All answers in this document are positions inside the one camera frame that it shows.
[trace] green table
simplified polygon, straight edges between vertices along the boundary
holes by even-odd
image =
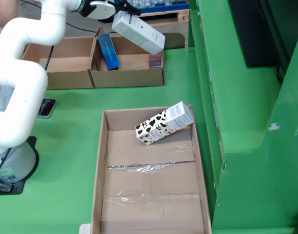
[[[184,101],[192,104],[200,131],[204,123],[194,49],[167,50],[164,57],[164,86],[47,91],[46,98],[56,99],[57,107],[50,119],[37,119],[34,125],[39,166],[22,194],[0,196],[0,233],[77,234],[82,223],[91,222],[103,110]]]

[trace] black device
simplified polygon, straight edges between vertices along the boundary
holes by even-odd
[[[229,6],[246,65],[275,66],[277,50],[259,0],[229,0]]]
[[[298,0],[229,0],[248,67],[286,73],[298,40]]]
[[[38,111],[38,118],[49,118],[54,108],[56,107],[56,100],[54,99],[46,99],[44,98],[40,107],[40,110]]]

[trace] blue box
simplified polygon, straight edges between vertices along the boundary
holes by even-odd
[[[116,55],[110,34],[105,33],[99,35],[97,38],[101,47],[101,51],[104,55],[108,70],[119,67],[120,63]]]

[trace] black panel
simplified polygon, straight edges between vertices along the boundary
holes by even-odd
[[[278,56],[276,46],[258,1],[229,0],[229,6],[246,65],[275,66]]]

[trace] green surface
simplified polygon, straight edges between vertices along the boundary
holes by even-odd
[[[275,68],[247,68],[228,0],[199,0],[225,155],[255,151],[279,92]]]
[[[295,225],[298,216],[298,43],[261,147],[251,154],[227,155],[225,160],[227,167],[221,173],[213,229]]]
[[[37,119],[32,132],[40,163],[21,195],[0,196],[0,233],[77,234],[80,224],[91,222],[103,110],[184,101],[192,104],[204,135],[194,49],[168,50],[164,57],[165,86],[47,91],[57,107],[50,119]]]

